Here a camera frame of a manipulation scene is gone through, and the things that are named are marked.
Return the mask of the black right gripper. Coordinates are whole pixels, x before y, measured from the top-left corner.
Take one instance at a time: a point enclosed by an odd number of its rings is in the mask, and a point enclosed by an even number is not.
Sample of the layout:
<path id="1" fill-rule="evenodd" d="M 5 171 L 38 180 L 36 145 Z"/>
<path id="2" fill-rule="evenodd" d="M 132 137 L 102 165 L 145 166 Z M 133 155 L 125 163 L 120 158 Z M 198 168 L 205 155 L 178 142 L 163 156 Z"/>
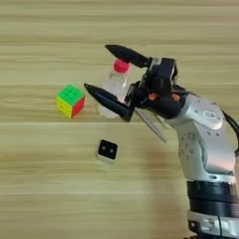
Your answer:
<path id="1" fill-rule="evenodd" d="M 149 67 L 151 57 L 123 47 L 121 45 L 105 45 L 116 58 L 131 63 L 139 68 Z M 170 79 L 142 79 L 132 83 L 125 97 L 125 104 L 118 98 L 90 84 L 84 84 L 87 92 L 102 106 L 118 114 L 123 120 L 130 121 L 136 108 L 149 110 L 166 120 L 175 118 L 186 102 L 189 92 L 176 85 Z"/>

